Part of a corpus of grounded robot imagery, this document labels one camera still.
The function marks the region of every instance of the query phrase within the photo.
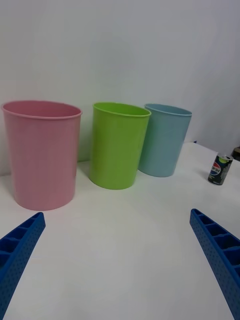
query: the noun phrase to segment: pepsi can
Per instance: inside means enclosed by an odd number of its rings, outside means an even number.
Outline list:
[[[207,180],[212,184],[221,186],[229,172],[233,159],[232,156],[218,153]]]

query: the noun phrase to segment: white backdrop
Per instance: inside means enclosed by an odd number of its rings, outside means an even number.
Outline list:
[[[53,100],[171,104],[193,112],[186,140],[230,153],[240,144],[239,0],[0,2],[0,103]],[[9,172],[0,114],[0,174]]]

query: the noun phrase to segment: white tabletop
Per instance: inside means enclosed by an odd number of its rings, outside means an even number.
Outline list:
[[[74,199],[44,213],[43,231],[4,320],[231,320],[189,224],[197,208],[240,238],[240,162],[207,181],[216,153],[186,143],[173,176],[137,172],[107,190],[79,164]],[[34,214],[0,178],[0,238]]]

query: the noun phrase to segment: green plastic bucket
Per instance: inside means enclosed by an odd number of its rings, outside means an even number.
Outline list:
[[[133,185],[151,112],[138,106],[93,105],[90,180],[106,189]]]

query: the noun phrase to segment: pink plastic bucket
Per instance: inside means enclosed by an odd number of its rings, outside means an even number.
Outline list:
[[[49,101],[13,101],[2,110],[16,202],[35,211],[66,205],[75,192],[82,111]]]

